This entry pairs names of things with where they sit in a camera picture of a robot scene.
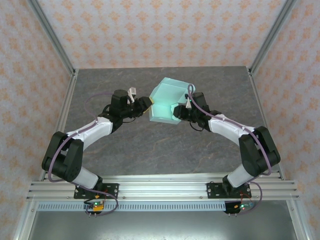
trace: metal extrusion frame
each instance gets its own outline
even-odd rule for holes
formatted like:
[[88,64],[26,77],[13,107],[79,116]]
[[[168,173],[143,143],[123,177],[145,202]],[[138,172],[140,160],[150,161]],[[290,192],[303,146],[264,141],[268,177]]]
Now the metal extrusion frame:
[[[60,109],[60,114],[59,114],[59,119],[56,123],[56,126],[54,128],[54,132],[52,134],[54,134],[57,131],[61,131],[63,132],[65,130],[65,126],[66,126],[66,122],[67,122],[67,118],[68,118],[68,112],[69,112],[69,108],[70,108],[70,104],[71,104],[71,100],[72,100],[72,96],[74,94],[74,89],[76,86],[76,81],[77,81],[77,77],[78,77],[78,72],[79,69],[76,69],[74,71],[74,73],[72,74],[70,80],[69,80],[69,85],[66,91],[66,94],[64,96],[63,99],[63,103]],[[43,181],[46,175],[46,171],[44,171],[43,169],[41,170],[40,176],[39,176],[39,181]]]
[[[227,172],[190,173],[164,175],[123,175],[102,176],[104,183],[120,184],[118,200],[120,202],[163,202],[163,201],[228,201],[229,198],[208,199],[209,182],[221,183]],[[279,172],[270,176],[261,176],[255,180],[263,190],[266,200],[296,200],[300,197],[297,185],[291,180],[281,180]],[[253,198],[259,199],[260,190],[250,185]],[[44,181],[32,182],[27,201],[83,201],[73,199],[75,186],[68,182],[52,184],[47,176]]]
[[[59,121],[56,126],[56,131],[63,131],[67,121],[78,70],[74,70],[68,55],[63,49],[38,0],[28,0],[28,2],[39,19],[44,31],[51,40],[64,66],[71,74],[67,94],[61,107]],[[279,16],[254,59],[252,66],[248,70],[250,81],[258,101],[265,126],[267,126],[267,122],[253,81],[253,75],[258,70],[262,60],[267,54],[296,2],[297,0],[287,0],[285,2]],[[279,166],[280,172],[273,172],[270,176],[262,176],[256,179],[262,187],[263,200],[286,200],[297,238],[299,240],[312,240],[313,237],[306,221],[304,207],[301,202],[299,192],[297,191],[297,185],[294,181],[284,180],[285,176],[281,164]],[[227,174],[228,173],[194,173],[105,176],[103,181],[108,183],[112,181],[120,183],[121,187],[119,189],[118,197],[120,204],[141,203],[146,201],[149,203],[165,203],[170,201],[185,204],[207,203],[208,201],[220,203],[221,201],[230,199],[208,199],[206,183],[211,181],[221,182],[222,178]],[[79,202],[80,200],[77,201],[76,199],[73,199],[74,189],[74,185],[67,182],[48,182],[46,173],[43,171],[39,181],[33,182],[30,186],[30,190],[27,194],[27,200],[14,235],[14,240],[25,240],[29,238],[36,213],[42,203],[45,203],[46,201],[53,201],[57,203]],[[251,189],[252,196],[259,199],[260,191],[258,188],[255,185],[251,185]]]
[[27,0],[31,9],[33,10],[34,14],[38,18],[40,24],[42,25],[43,30],[47,34],[48,38],[50,39],[53,47],[55,48],[56,52],[60,56],[63,65],[68,70],[68,72],[72,75],[75,71],[66,51],[64,50],[62,44],[60,43],[53,27],[51,26],[48,18],[46,17],[43,9],[41,8],[38,0]]
[[[208,199],[206,183],[211,181],[221,182],[228,173],[191,173],[191,174],[164,174],[164,175],[124,175],[124,176],[103,176],[103,182],[119,183],[118,200],[120,206],[174,206],[179,205],[185,211],[223,211],[224,201],[227,198]],[[27,194],[27,204],[22,214],[15,240],[28,239],[36,212],[47,208],[56,208],[57,211],[64,205],[79,205],[83,200],[74,199],[75,186],[68,182],[51,183],[48,176],[43,181],[35,181],[31,184]],[[273,172],[270,176],[261,176],[255,180],[263,190],[263,201],[285,200],[288,203],[292,223],[299,240],[308,240],[307,225],[301,218],[300,193],[297,190],[295,181],[284,180],[279,172]],[[260,191],[255,185],[251,185],[252,198],[258,200]],[[112,199],[108,200],[109,205],[113,204]],[[209,207],[208,204],[218,204],[218,207]],[[196,206],[196,209],[187,209],[184,206]]]
[[278,17],[276,18],[273,26],[271,27],[268,35],[266,36],[258,54],[256,55],[252,65],[251,65],[251,67],[249,68],[249,71],[252,75],[254,75],[257,72],[262,60],[264,59],[264,57],[266,56],[272,43],[276,39],[281,27],[284,25],[286,19],[290,15],[291,10],[294,7],[296,2],[297,2],[297,0],[286,0],[286,2],[284,3]]

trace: wire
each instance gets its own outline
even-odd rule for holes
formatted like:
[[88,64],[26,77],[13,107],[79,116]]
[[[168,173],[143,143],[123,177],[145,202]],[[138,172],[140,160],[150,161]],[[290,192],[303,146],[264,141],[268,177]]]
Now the wire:
[[240,204],[242,204],[242,201],[244,199],[244,194],[242,193],[242,191],[240,192],[240,195],[241,195],[241,203]]
[[272,172],[271,170],[271,165],[270,165],[270,162],[269,162],[269,159],[268,159],[268,156],[266,154],[266,151],[264,150],[264,148],[262,147],[260,141],[258,140],[258,138],[249,130],[247,129],[245,126],[237,123],[236,121],[233,121],[231,119],[228,119],[228,118],[222,118],[222,117],[219,117],[219,116],[215,116],[215,115],[212,115],[210,114],[209,112],[206,112],[205,110],[203,110],[201,107],[199,107],[199,105],[194,101],[194,98],[192,97],[192,93],[194,92],[194,86],[192,84],[189,84],[188,85],[188,96],[189,96],[189,99],[191,99],[192,103],[195,105],[195,107],[197,109],[199,109],[201,112],[203,112],[205,115],[211,117],[211,118],[214,118],[214,119],[217,119],[217,120],[220,120],[220,121],[226,121],[228,123],[231,123],[237,127],[239,127],[240,129],[243,129],[244,131],[246,131],[247,133],[249,133],[251,135],[251,137],[254,139],[254,141],[256,142],[256,144],[259,146],[261,152],[262,152],[262,155],[265,159],[265,162],[266,162],[266,165],[268,166],[268,173],[262,173],[262,175],[266,175],[266,176],[269,176]]
[[108,104],[107,106],[104,107],[102,110],[103,113],[108,113],[107,109],[110,107],[111,104]]
[[[88,110],[88,108],[87,108],[87,103],[89,102],[90,99],[92,99],[92,98],[94,98],[94,97],[97,97],[97,96],[101,96],[101,95],[112,95],[112,93],[110,93],[110,92],[97,93],[97,94],[94,94],[94,95],[92,95],[91,97],[89,97],[89,98],[84,102],[84,110],[85,110],[89,115],[93,116],[95,121],[94,121],[94,123],[91,124],[90,126],[88,126],[88,127],[84,128],[84,129],[80,130],[79,132],[75,132],[75,133],[71,134],[70,136],[68,136],[68,137],[63,141],[63,143],[58,147],[58,149],[56,150],[55,154],[53,155],[53,158],[52,158],[52,160],[51,160],[50,167],[49,167],[49,170],[48,170],[48,179],[49,179],[50,182],[52,182],[52,183],[57,183],[57,182],[64,181],[63,179],[53,180],[53,179],[52,179],[52,176],[51,176],[51,174],[52,174],[52,169],[53,169],[53,167],[54,167],[55,161],[56,161],[57,156],[59,155],[60,151],[62,150],[62,148],[67,144],[67,142],[68,142],[70,139],[72,139],[72,138],[73,138],[74,136],[76,136],[77,134],[81,134],[81,133],[83,133],[83,132],[85,132],[85,131],[87,131],[87,130],[89,130],[89,129],[92,129],[95,125],[97,125],[97,123],[98,123],[98,118],[96,117],[95,114],[93,114],[92,112],[90,112],[90,111]],[[112,210],[106,211],[106,212],[103,212],[103,213],[100,213],[100,214],[98,214],[98,216],[103,216],[103,215],[107,215],[107,214],[113,213],[113,212],[118,208],[118,206],[119,206],[118,199],[117,199],[115,196],[111,195],[110,193],[103,192],[103,191],[93,190],[93,189],[87,188],[87,187],[85,187],[85,186],[77,185],[77,184],[74,183],[74,182],[72,182],[72,184],[74,184],[75,186],[78,186],[78,187],[80,187],[80,188],[82,188],[82,189],[84,189],[84,190],[87,190],[87,191],[89,191],[89,192],[92,192],[92,193],[98,193],[98,194],[103,194],[103,195],[105,195],[105,196],[109,196],[109,197],[111,197],[112,199],[115,200],[116,205],[115,205],[115,207],[114,207]],[[90,206],[90,205],[87,206],[85,213],[90,216],[91,213],[88,212],[89,206]]]
[[250,208],[248,211],[244,211],[244,212],[238,213],[237,216],[238,216],[238,215],[248,214],[248,213],[252,212],[254,209],[256,209],[256,208],[260,205],[260,203],[261,203],[261,201],[262,201],[263,193],[262,193],[261,186],[260,186],[257,182],[255,182],[255,181],[252,181],[252,182],[250,182],[250,183],[251,183],[251,184],[255,184],[255,185],[258,186],[258,188],[259,188],[259,190],[260,190],[260,199],[259,199],[258,203],[257,203],[254,207]]
[[136,118],[134,118],[132,121],[123,121],[122,123],[123,124],[129,124],[129,123],[132,123],[134,120],[136,120]]
[[197,132],[202,132],[202,131],[204,130],[203,128],[202,128],[201,130],[194,128],[194,126],[192,126],[191,122],[189,122],[189,124],[190,124],[190,127],[191,127],[193,130],[196,130]]
[[252,200],[251,200],[251,197],[250,197],[248,194],[243,193],[243,192],[240,192],[240,194],[242,194],[242,196],[241,196],[241,203],[242,203],[242,201],[243,201],[243,199],[244,199],[243,196],[246,196],[246,197],[250,200],[250,202],[253,203]]
[[[104,191],[93,190],[93,189],[90,189],[90,188],[87,188],[87,187],[81,186],[81,185],[79,185],[79,187],[80,187],[80,188],[83,188],[84,190],[93,192],[93,193],[103,194],[103,195],[108,196],[108,197],[110,197],[110,198],[112,198],[112,199],[115,200],[115,206],[114,206],[114,208],[113,208],[112,210],[110,210],[110,211],[104,211],[104,212],[101,212],[101,213],[99,213],[99,214],[95,214],[96,217],[103,216],[103,215],[107,215],[107,214],[111,214],[111,213],[113,213],[113,212],[119,207],[118,199],[117,199],[115,196],[113,196],[112,194],[107,193],[107,192],[104,192]],[[85,213],[86,213],[89,217],[92,215],[92,213],[88,212],[88,209],[89,209],[90,207],[92,207],[93,205],[94,205],[94,203],[91,203],[91,204],[87,205],[86,208],[85,208]]]
[[[240,129],[243,129],[244,131],[246,131],[247,133],[249,133],[251,135],[251,137],[254,139],[254,141],[256,142],[256,144],[259,146],[261,152],[262,152],[262,155],[265,159],[265,162],[266,162],[266,165],[268,166],[268,173],[262,173],[262,175],[266,175],[266,176],[269,176],[272,172],[271,170],[271,165],[270,165],[270,162],[269,162],[269,159],[268,159],[268,156],[266,154],[266,151],[264,150],[264,148],[262,147],[260,141],[258,140],[258,138],[249,130],[247,129],[245,126],[237,123],[236,121],[233,121],[231,119],[227,119],[227,118],[222,118],[222,117],[219,117],[219,116],[214,116],[212,114],[210,114],[209,112],[206,112],[205,110],[203,110],[195,101],[194,101],[194,98],[192,97],[192,93],[194,92],[194,86],[192,84],[189,84],[188,85],[188,96],[189,96],[189,99],[191,99],[192,103],[195,105],[195,107],[197,109],[199,109],[202,113],[204,113],[205,115],[213,118],[213,119],[217,119],[217,120],[220,120],[220,121],[226,121],[228,123],[231,123],[237,127],[239,127]],[[248,211],[245,211],[245,212],[241,212],[241,213],[238,213],[237,215],[243,215],[243,214],[247,214],[249,212],[251,212],[253,209],[256,209],[258,207],[258,205],[261,203],[262,201],[262,197],[263,197],[263,194],[262,194],[262,189],[260,187],[260,185],[256,182],[254,182],[253,180],[256,179],[256,177],[253,177],[252,179],[250,179],[247,184],[249,183],[253,183],[255,185],[258,186],[259,190],[260,190],[260,199],[259,199],[259,202],[253,207],[251,208],[250,210]]]
[[84,203],[84,204],[89,204],[89,205],[90,205],[90,204],[91,204],[91,202],[90,202],[90,201],[92,201],[92,200],[98,200],[98,199],[94,197],[94,198],[91,198],[91,199],[85,200],[83,203]]
[[52,176],[51,176],[51,174],[52,174],[52,169],[53,169],[53,167],[54,167],[55,161],[56,161],[59,153],[61,152],[62,148],[67,144],[67,142],[68,142],[70,139],[72,139],[72,138],[73,138],[74,136],[76,136],[77,134],[81,134],[81,133],[83,133],[83,132],[85,132],[85,131],[87,131],[87,130],[89,130],[89,129],[92,129],[95,125],[97,125],[97,123],[98,123],[98,118],[96,117],[96,115],[95,115],[94,113],[92,113],[91,111],[88,110],[88,108],[87,108],[87,103],[89,102],[90,99],[92,99],[92,98],[94,98],[94,97],[97,97],[97,96],[101,96],[101,95],[112,95],[112,93],[110,93],[110,92],[97,93],[97,94],[94,94],[94,95],[90,96],[90,97],[84,102],[84,110],[85,110],[89,115],[93,116],[95,121],[94,121],[94,123],[91,124],[90,126],[88,126],[88,127],[84,128],[84,129],[82,129],[82,130],[80,130],[80,131],[78,131],[78,132],[75,132],[75,133],[71,134],[70,136],[68,136],[68,137],[63,141],[63,143],[58,147],[58,149],[56,150],[55,154],[53,155],[53,158],[52,158],[52,160],[51,160],[51,163],[50,163],[50,166],[49,166],[49,170],[48,170],[48,179],[49,179],[50,182],[52,182],[52,183],[58,183],[58,182],[64,181],[63,179],[53,180],[53,179],[52,179]]

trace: black bracket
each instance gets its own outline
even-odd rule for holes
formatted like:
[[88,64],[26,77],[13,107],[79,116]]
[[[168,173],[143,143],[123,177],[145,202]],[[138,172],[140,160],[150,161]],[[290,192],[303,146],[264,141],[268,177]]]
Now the black bracket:
[[[107,194],[111,194],[113,196],[115,196],[116,198],[118,198],[118,193],[119,193],[119,184],[118,183],[102,183],[101,185],[101,192],[106,192]],[[73,198],[74,199],[94,199],[96,197],[96,195],[99,195],[100,197],[98,198],[99,200],[103,200],[105,199],[112,199],[112,197],[110,196],[106,196],[103,194],[99,194],[99,193],[95,193],[92,191],[88,191],[85,190],[81,187],[75,187],[74,190],[74,195]]]
[[248,199],[248,196],[251,198],[251,189],[249,184],[243,184],[227,194],[223,189],[223,184],[221,182],[209,182],[206,184],[206,193],[208,195],[208,199],[240,199],[241,197],[243,199]]

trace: light blue cube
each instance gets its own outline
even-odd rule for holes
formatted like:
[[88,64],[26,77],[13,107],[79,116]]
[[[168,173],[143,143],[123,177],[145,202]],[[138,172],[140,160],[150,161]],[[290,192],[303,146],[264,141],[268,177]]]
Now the light blue cube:
[[154,101],[149,110],[150,121],[166,124],[180,123],[181,120],[174,116],[174,109],[179,104],[187,102],[185,95],[188,94],[189,84],[165,77],[150,95]]

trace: wallpaper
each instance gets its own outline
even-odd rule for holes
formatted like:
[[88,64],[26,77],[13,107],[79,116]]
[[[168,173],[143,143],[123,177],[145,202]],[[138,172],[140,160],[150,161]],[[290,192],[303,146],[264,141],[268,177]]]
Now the wallpaper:
[[298,181],[320,236],[320,4],[296,3],[254,76],[284,173]]
[[285,0],[40,0],[73,66],[250,66]]
[[26,0],[0,1],[0,239],[11,240],[69,74]]

